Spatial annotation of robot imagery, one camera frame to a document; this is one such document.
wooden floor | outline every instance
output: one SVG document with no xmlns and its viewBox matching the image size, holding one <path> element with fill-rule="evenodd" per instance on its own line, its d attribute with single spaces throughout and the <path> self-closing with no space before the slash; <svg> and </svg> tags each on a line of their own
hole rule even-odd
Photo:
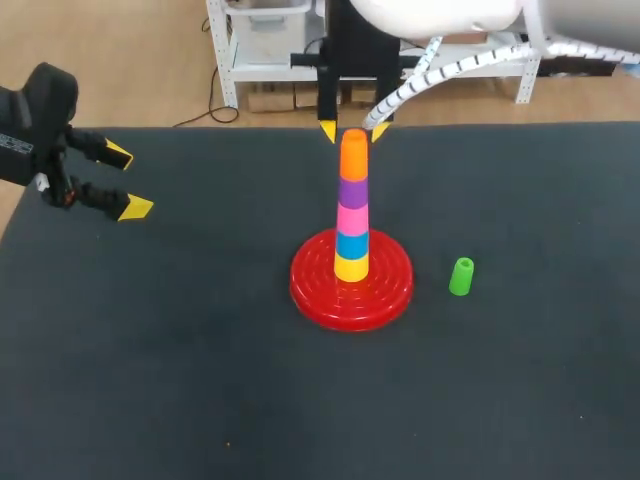
<svg viewBox="0 0 640 480">
<path fill-rule="evenodd" d="M 206 109 L 214 66 L 204 0 L 2 0 L 0 85 L 47 61 L 77 76 L 76 126 L 170 126 Z M 512 81 L 456 80 L 405 105 L 399 125 L 640 120 L 640 81 L 542 79 L 528 106 Z M 216 98 L 221 98 L 219 90 Z M 364 110 L 345 109 L 343 125 Z M 194 126 L 214 126 L 203 119 Z M 313 112 L 250 114 L 232 127 L 315 127 Z M 0 234 L 22 189 L 0 182 Z"/>
</svg>

yellow ring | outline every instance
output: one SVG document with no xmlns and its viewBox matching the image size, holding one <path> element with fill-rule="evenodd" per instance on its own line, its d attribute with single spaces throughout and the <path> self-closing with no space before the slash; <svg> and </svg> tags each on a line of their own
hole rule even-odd
<svg viewBox="0 0 640 480">
<path fill-rule="evenodd" d="M 356 283 L 364 280 L 369 274 L 369 254 L 358 260 L 347 260 L 336 252 L 333 271 L 343 282 Z"/>
</svg>

white container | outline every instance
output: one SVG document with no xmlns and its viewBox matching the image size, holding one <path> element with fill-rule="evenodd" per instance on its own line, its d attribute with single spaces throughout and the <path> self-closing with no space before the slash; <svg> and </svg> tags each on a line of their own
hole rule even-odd
<svg viewBox="0 0 640 480">
<path fill-rule="evenodd" d="M 307 44 L 306 14 L 312 0 L 289 0 L 290 7 L 233 8 L 227 5 L 244 61 L 254 64 L 289 64 L 292 53 Z"/>
<path fill-rule="evenodd" d="M 326 12 L 325 0 L 316 0 L 316 15 L 324 18 Z"/>
</svg>

pink ring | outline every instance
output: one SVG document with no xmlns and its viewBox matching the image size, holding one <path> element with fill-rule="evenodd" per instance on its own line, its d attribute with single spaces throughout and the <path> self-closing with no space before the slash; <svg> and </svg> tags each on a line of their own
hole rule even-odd
<svg viewBox="0 0 640 480">
<path fill-rule="evenodd" d="M 369 231 L 369 205 L 358 209 L 338 204 L 338 231 L 343 235 L 358 237 Z"/>
</svg>

purple ring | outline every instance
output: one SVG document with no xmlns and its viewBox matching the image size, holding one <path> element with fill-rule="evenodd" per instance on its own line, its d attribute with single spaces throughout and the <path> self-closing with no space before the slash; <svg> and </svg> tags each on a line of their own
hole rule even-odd
<svg viewBox="0 0 640 480">
<path fill-rule="evenodd" d="M 358 209 L 369 203 L 368 181 L 365 178 L 360 182 L 350 182 L 340 179 L 339 190 L 340 205 L 345 208 Z"/>
</svg>

